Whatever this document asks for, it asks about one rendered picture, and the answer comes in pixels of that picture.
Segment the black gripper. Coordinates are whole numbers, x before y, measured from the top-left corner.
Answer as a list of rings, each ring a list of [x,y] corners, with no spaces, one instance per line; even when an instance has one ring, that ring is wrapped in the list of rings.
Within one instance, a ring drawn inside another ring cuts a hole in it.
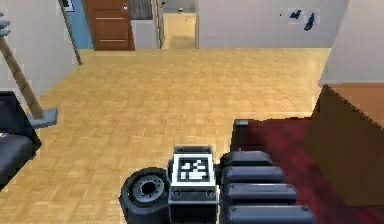
[[[163,168],[134,172],[121,187],[119,202],[127,224],[170,224],[169,182]]]

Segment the black sofa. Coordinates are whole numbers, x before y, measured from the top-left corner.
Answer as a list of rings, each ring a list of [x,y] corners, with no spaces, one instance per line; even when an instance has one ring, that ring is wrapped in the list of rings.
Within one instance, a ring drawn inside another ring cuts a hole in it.
[[[0,192],[42,142],[13,91],[0,91]]]

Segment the dark red rug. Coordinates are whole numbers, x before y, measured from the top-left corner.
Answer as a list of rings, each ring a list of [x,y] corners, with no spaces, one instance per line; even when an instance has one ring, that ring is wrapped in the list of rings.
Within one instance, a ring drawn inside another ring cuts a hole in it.
[[[310,123],[307,117],[236,119],[230,149],[269,154],[296,187],[297,202],[310,207],[316,224],[384,224],[384,206],[348,206],[330,185],[304,144]]]

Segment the wooden floor lamp grey base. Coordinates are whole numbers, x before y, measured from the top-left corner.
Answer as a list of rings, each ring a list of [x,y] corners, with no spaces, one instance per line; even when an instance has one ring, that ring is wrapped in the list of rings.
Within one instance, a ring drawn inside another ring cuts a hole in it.
[[[58,110],[56,108],[43,109],[35,96],[30,84],[23,74],[15,56],[10,49],[6,37],[11,33],[7,27],[9,21],[0,20],[0,52],[11,71],[20,93],[22,94],[30,113],[27,115],[35,129],[46,128],[57,124]]]

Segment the brown wooden door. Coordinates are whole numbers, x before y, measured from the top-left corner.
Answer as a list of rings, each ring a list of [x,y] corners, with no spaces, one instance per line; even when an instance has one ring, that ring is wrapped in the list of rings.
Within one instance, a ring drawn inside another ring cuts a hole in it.
[[[83,0],[97,51],[134,51],[128,0]]]

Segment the blue door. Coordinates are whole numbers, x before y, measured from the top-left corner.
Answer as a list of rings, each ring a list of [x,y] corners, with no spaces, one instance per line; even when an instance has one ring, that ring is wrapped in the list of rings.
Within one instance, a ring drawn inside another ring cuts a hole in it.
[[[93,43],[88,28],[82,0],[62,0],[72,36],[79,49],[92,49]]]

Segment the brown wooden table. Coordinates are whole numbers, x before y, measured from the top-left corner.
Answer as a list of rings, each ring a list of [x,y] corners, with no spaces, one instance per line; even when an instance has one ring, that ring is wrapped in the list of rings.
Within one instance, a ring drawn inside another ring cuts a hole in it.
[[[346,204],[384,207],[384,83],[323,86],[305,141]]]

